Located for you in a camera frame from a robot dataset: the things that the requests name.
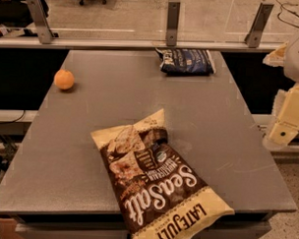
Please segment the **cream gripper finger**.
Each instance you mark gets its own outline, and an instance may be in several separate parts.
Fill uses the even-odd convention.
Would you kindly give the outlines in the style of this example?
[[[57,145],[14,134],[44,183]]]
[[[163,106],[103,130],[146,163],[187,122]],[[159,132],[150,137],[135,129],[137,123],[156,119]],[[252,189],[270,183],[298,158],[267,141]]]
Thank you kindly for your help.
[[[299,84],[290,90],[278,90],[271,109],[271,119],[263,137],[268,150],[279,150],[299,133]]]
[[[263,60],[265,65],[271,67],[283,67],[287,45],[288,43],[284,42],[276,48],[276,50],[269,53]]]

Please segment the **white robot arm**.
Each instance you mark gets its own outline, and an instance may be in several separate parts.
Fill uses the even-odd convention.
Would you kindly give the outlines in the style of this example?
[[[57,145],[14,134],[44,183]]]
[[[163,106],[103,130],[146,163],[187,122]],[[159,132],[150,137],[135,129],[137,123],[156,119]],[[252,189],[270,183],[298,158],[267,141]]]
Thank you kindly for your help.
[[[288,146],[299,133],[299,30],[268,54],[263,62],[268,66],[282,67],[284,76],[294,82],[290,90],[277,91],[263,137],[266,149],[278,150]]]

